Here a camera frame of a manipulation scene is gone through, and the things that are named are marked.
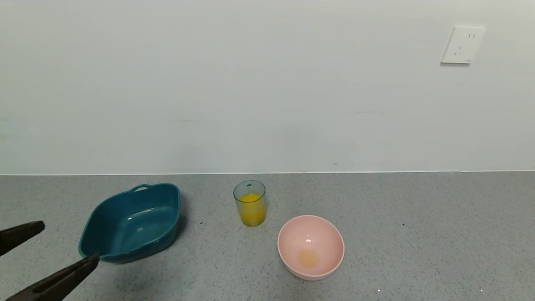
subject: speckled countertop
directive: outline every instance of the speckled countertop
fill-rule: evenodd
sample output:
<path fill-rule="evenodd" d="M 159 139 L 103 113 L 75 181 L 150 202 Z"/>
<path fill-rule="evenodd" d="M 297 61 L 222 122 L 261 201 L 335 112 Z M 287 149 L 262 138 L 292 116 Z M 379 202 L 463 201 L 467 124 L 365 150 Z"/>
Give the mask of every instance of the speckled countertop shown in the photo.
<path fill-rule="evenodd" d="M 234 186 L 267 188 L 266 221 L 241 224 Z M 0 229 L 44 232 L 0 258 L 0 298 L 80 259 L 102 200 L 142 183 L 182 192 L 183 229 L 167 250 L 101 262 L 66 300 L 533 300 L 535 173 L 0 177 Z M 346 255 L 319 282 L 295 278 L 277 252 L 291 217 L 320 215 Z"/>

